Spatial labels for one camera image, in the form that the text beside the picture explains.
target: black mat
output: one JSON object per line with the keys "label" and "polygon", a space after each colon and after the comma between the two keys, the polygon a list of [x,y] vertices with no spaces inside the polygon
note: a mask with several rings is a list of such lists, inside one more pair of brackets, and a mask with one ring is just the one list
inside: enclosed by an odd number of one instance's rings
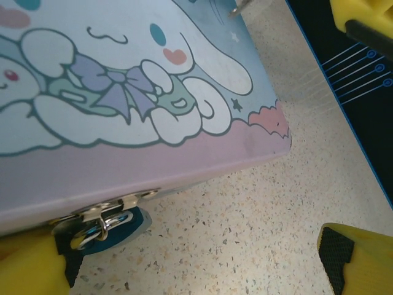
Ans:
{"label": "black mat", "polygon": [[287,0],[393,208],[393,62],[336,29],[329,0]]}

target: printed cartoon illustration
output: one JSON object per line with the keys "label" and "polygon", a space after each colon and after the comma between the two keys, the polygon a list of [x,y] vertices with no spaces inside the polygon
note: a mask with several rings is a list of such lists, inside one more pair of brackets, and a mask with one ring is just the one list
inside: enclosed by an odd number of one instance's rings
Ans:
{"label": "printed cartoon illustration", "polygon": [[172,0],[115,2],[2,1],[0,155],[229,131],[237,114],[223,92],[252,92],[244,66]]}

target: metal latch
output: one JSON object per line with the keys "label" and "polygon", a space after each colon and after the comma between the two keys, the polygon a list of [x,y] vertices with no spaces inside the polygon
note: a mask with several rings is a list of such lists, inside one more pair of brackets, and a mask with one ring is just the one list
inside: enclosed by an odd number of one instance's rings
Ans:
{"label": "metal latch", "polygon": [[78,250],[82,250],[88,242],[92,240],[103,241],[111,229],[130,222],[133,219],[133,214],[128,210],[134,208],[140,199],[151,198],[157,192],[158,189],[153,189],[124,195],[54,219],[50,222],[55,226],[52,234],[72,233],[73,240],[83,237],[78,245],[74,245]]}

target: cartoon dog ear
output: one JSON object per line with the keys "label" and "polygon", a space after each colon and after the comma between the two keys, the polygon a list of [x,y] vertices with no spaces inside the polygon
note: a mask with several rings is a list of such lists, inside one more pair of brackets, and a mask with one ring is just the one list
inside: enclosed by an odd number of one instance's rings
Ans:
{"label": "cartoon dog ear", "polygon": [[181,34],[190,47],[195,63],[229,91],[248,94],[252,90],[252,80],[246,69],[211,44],[191,19],[184,12],[181,14]]}

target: blue circle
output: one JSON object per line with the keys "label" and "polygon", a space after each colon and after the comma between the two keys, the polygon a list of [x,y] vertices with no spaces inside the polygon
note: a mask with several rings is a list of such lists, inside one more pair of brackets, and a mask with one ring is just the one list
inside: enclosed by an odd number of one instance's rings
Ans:
{"label": "blue circle", "polygon": [[41,0],[15,0],[15,3],[26,10],[37,10],[41,5]]}
{"label": "blue circle", "polygon": [[384,69],[385,69],[385,65],[383,65],[382,63],[378,63],[378,64],[375,66],[375,68],[374,68],[374,70],[375,70],[377,73],[383,72]]}
{"label": "blue circle", "polygon": [[375,55],[376,55],[376,51],[375,50],[369,50],[367,52],[367,57],[368,58],[373,58],[373,57],[375,57]]}
{"label": "blue circle", "polygon": [[152,35],[154,41],[159,46],[165,46],[165,44],[166,44],[165,34],[162,31],[162,29],[158,25],[156,25],[155,23],[152,23],[150,25],[150,34]]}
{"label": "blue circle", "polygon": [[392,86],[393,85],[393,79],[387,78],[387,79],[383,80],[382,85],[383,85],[383,87],[390,87],[390,86]]}

